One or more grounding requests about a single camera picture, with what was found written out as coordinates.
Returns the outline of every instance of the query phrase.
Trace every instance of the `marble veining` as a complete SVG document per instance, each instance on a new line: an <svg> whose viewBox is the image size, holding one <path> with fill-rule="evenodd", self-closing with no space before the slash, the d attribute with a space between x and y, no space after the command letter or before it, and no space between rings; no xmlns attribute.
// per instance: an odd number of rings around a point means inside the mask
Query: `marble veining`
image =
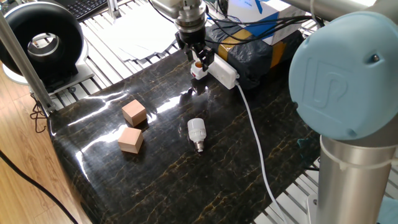
<svg viewBox="0 0 398 224"><path fill-rule="evenodd" d="M270 204L238 89L189 71L177 52L50 115L55 151L93 223L249 223ZM318 135L291 102L288 71L283 63L245 92L275 196L319 156ZM139 154L117 143L128 126L121 108L134 99L147 110ZM205 121L202 156L188 137L192 118Z"/></svg>

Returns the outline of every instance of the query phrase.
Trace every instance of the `white cable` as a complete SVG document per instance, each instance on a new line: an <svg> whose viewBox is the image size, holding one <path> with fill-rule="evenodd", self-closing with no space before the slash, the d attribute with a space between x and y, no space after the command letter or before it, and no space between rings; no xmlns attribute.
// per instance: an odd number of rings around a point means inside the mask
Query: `white cable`
<svg viewBox="0 0 398 224"><path fill-rule="evenodd" d="M314 8L314 2L315 0L310 0L310 12L311 12L311 17L312 19L317 23L318 29L321 28L321 24L317 21L317 18L315 17L315 8Z"/></svg>
<svg viewBox="0 0 398 224"><path fill-rule="evenodd" d="M268 184L268 180L267 180L267 176L266 176L266 167L265 167L265 165L264 165L264 158L262 157L262 150L261 150L260 140L259 140L259 136L257 135L256 128L254 127L254 123L253 123L253 119L252 119L252 117L251 117L251 112L250 112L250 108L249 108L248 102L246 101L246 97L244 97L243 90L242 90L242 88L241 88L241 86L239 85L238 82L236 82L236 86L239 88L239 91L241 92L241 95L242 95L244 104L246 105L246 109L247 109L247 111L248 111L248 115L249 115L251 127L252 127L252 129L253 129L254 137L256 138L257 146L258 146L258 148L259 148L260 161L261 161L261 170L262 170L262 177L264 178L264 183L266 183L266 188L267 188L268 194L269 194L269 196L270 196L272 202L273 202L273 203L275 204L275 206L277 207L279 216L283 219L284 223L287 224L286 219L285 219L285 216L284 216L282 210L280 209L279 204L276 202L276 200L275 200L275 198L274 198L274 196L273 196L273 194L272 194L272 192L271 192L271 189L270 189L270 187L269 187L269 184Z"/></svg>

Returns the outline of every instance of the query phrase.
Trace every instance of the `wooden block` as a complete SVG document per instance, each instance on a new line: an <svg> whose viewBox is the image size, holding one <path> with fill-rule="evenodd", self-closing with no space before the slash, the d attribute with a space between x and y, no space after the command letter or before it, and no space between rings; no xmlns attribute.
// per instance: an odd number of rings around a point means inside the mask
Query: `wooden block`
<svg viewBox="0 0 398 224"><path fill-rule="evenodd" d="M142 131L136 128L125 128L118 143L120 149L125 152L138 153L144 137Z"/></svg>
<svg viewBox="0 0 398 224"><path fill-rule="evenodd" d="M147 111L137 100L122 107L124 118L134 127L147 119Z"/></svg>

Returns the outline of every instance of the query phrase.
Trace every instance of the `metal pole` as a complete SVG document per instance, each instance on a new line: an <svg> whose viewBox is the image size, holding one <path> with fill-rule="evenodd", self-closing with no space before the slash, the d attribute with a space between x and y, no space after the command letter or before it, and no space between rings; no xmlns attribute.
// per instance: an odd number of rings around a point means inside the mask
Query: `metal pole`
<svg viewBox="0 0 398 224"><path fill-rule="evenodd" d="M283 0L299 9L310 12L310 0ZM342 15L365 9L366 6L347 0L315 0L315 15L332 21Z"/></svg>
<svg viewBox="0 0 398 224"><path fill-rule="evenodd" d="M0 16L0 39L11 55L12 59L14 59L19 70L26 78L29 86L35 94L35 97L41 102L44 110L48 112L55 110L55 105L45 90L44 84L40 80L32 64L27 58L27 55L25 54L2 14Z"/></svg>
<svg viewBox="0 0 398 224"><path fill-rule="evenodd" d="M375 224L386 189L396 147L361 147L321 136L321 147L341 161L361 168L341 169L339 163L321 150L316 223Z"/></svg>
<svg viewBox="0 0 398 224"><path fill-rule="evenodd" d="M310 12L310 0L283 0L299 9ZM377 1L373 6L366 7L360 3L349 0L315 0L314 1L315 15L332 21L337 17L356 11L372 11L378 12L390 18L398 24L398 1L396 0L382 0Z"/></svg>
<svg viewBox="0 0 398 224"><path fill-rule="evenodd" d="M119 11L118 0L108 0L108 13L113 19L117 19L122 16Z"/></svg>

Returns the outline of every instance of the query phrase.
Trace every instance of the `white box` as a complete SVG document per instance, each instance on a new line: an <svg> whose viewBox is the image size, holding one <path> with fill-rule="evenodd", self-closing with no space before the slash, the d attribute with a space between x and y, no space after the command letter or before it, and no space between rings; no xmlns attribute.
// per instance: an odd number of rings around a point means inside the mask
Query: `white box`
<svg viewBox="0 0 398 224"><path fill-rule="evenodd" d="M256 22L283 17L303 16L305 15L305 11L280 0L229 0L228 15L233 21ZM248 30L251 34L258 36L276 23L270 22L263 25L250 26L241 25L241 27ZM274 45L300 27L301 24L292 24L263 38L263 41L269 45Z"/></svg>

